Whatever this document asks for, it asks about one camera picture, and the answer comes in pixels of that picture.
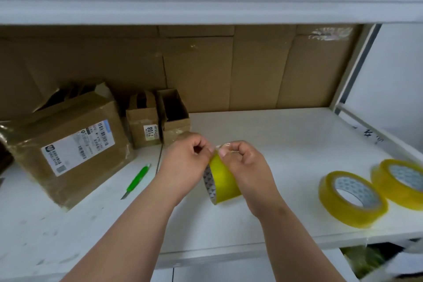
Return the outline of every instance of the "yellow tape roll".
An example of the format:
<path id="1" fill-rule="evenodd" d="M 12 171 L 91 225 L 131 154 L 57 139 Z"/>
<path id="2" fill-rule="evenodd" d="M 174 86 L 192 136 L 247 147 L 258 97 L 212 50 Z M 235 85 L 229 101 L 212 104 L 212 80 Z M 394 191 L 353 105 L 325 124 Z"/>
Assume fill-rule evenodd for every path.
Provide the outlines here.
<path id="1" fill-rule="evenodd" d="M 203 179 L 210 199 L 215 205 L 241 195 L 234 176 L 223 164 L 217 152 L 204 171 Z"/>
<path id="2" fill-rule="evenodd" d="M 391 201 L 423 210 L 423 169 L 418 165 L 386 159 L 373 169 L 371 181 Z"/>
<path id="3" fill-rule="evenodd" d="M 376 188 L 353 173 L 335 171 L 319 184 L 319 199 L 325 209 L 342 223 L 368 228 L 388 210 L 388 202 Z"/>

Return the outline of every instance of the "green knife handle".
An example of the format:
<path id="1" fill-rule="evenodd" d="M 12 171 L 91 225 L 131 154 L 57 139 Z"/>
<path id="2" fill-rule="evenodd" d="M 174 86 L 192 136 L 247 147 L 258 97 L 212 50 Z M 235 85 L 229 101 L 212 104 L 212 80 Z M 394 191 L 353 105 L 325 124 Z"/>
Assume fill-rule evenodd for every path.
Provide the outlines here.
<path id="1" fill-rule="evenodd" d="M 144 175 L 148 172 L 148 169 L 149 169 L 149 167 L 148 166 L 145 166 L 145 167 L 143 167 L 142 170 L 140 170 L 140 172 L 138 173 L 138 175 L 135 176 L 134 180 L 130 183 L 130 185 L 126 189 L 127 192 L 132 192 L 137 187 L 137 185 L 143 179 Z"/>

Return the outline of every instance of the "blue label stripe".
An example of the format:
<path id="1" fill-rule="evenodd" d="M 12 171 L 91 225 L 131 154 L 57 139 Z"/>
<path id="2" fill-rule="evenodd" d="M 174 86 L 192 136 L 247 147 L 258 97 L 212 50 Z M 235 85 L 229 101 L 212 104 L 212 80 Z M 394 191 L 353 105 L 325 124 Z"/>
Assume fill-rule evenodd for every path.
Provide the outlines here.
<path id="1" fill-rule="evenodd" d="M 107 132 L 111 133 L 112 131 L 110 130 L 110 126 L 109 126 L 109 122 L 107 119 L 103 120 L 104 125 L 106 126 Z"/>

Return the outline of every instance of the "green utility knife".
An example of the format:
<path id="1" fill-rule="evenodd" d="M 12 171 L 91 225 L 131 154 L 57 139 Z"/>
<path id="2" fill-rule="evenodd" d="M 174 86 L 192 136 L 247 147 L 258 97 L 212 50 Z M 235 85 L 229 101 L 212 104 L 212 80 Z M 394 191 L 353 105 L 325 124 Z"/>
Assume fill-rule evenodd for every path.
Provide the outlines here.
<path id="1" fill-rule="evenodd" d="M 150 167 L 151 167 L 151 164 L 147 164 L 140 170 L 138 175 L 135 176 L 135 178 L 132 180 L 132 182 L 130 183 L 130 185 L 126 189 L 126 193 L 125 193 L 124 196 L 122 196 L 121 199 L 126 199 L 126 197 L 137 187 L 137 185 L 141 182 L 141 180 L 143 179 L 145 174 L 147 174 Z"/>

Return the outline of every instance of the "hand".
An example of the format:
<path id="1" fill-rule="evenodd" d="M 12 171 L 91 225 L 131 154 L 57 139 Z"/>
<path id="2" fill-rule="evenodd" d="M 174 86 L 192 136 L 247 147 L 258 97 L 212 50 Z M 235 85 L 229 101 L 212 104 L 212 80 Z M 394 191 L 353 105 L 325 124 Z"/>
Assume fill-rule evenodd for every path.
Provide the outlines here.
<path id="1" fill-rule="evenodd" d="M 185 132 L 168 147 L 156 181 L 168 188 L 175 206 L 197 185 L 212 158 L 214 147 L 200 134 Z"/>
<path id="2" fill-rule="evenodd" d="M 285 205 L 264 156 L 252 145 L 245 141 L 225 144 L 219 155 L 234 175 L 251 213 L 259 220 Z"/>

